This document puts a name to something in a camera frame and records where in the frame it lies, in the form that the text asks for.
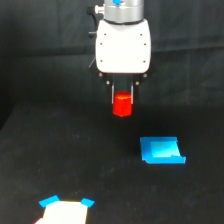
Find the black background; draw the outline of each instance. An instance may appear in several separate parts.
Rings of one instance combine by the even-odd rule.
[[[94,26],[86,8],[102,3],[0,2],[1,110],[24,100],[108,103],[105,85],[88,69]],[[141,86],[140,104],[223,104],[223,6],[221,0],[145,1],[156,72]]]
[[[224,108],[20,103],[0,134],[0,222],[34,223],[38,202],[95,201],[87,224],[224,222]],[[176,136],[185,165],[142,161],[140,137]]]

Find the blue folded paper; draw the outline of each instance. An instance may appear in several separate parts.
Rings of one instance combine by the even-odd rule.
[[[185,164],[176,137],[143,137],[140,139],[142,160],[151,164]]]
[[[113,3],[114,3],[115,5],[120,5],[120,4],[121,4],[121,0],[113,0]]]
[[[52,203],[54,203],[54,202],[56,202],[56,201],[60,201],[60,199],[58,198],[57,195],[55,195],[55,196],[53,196],[53,197],[50,197],[50,198],[47,198],[47,199],[44,199],[44,200],[42,200],[42,201],[39,201],[39,204],[40,204],[43,208],[45,208],[47,205],[52,204]]]

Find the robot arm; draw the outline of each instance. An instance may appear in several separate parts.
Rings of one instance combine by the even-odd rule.
[[[105,0],[103,6],[95,6],[92,11],[103,14],[95,33],[100,77],[110,77],[106,84],[111,87],[114,108],[119,95],[116,90],[120,90],[116,87],[120,79],[126,78],[129,88],[125,96],[129,93],[132,107],[134,90],[141,76],[147,77],[151,60],[151,36],[148,21],[144,19],[144,0]]]

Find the blue paper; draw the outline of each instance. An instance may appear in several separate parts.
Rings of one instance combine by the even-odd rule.
[[[54,203],[54,202],[56,202],[56,201],[60,201],[60,199],[58,198],[57,195],[55,195],[55,196],[53,196],[53,197],[50,197],[50,198],[47,198],[47,199],[45,199],[45,200],[42,200],[42,201],[39,202],[39,204],[40,204],[43,208],[45,208],[47,205],[52,204],[52,203]]]
[[[87,198],[83,198],[82,201],[81,201],[81,204],[83,205],[86,205],[87,207],[92,207],[92,205],[94,204],[95,202],[92,201],[92,200],[89,200]]]
[[[186,157],[180,155],[176,137],[143,137],[142,160],[150,164],[184,164]]]
[[[115,5],[120,5],[121,0],[113,0],[113,3],[114,3]]]

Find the red block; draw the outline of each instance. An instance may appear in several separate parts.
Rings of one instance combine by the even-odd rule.
[[[127,91],[119,91],[114,94],[113,113],[119,117],[126,117],[131,115],[131,93]]]

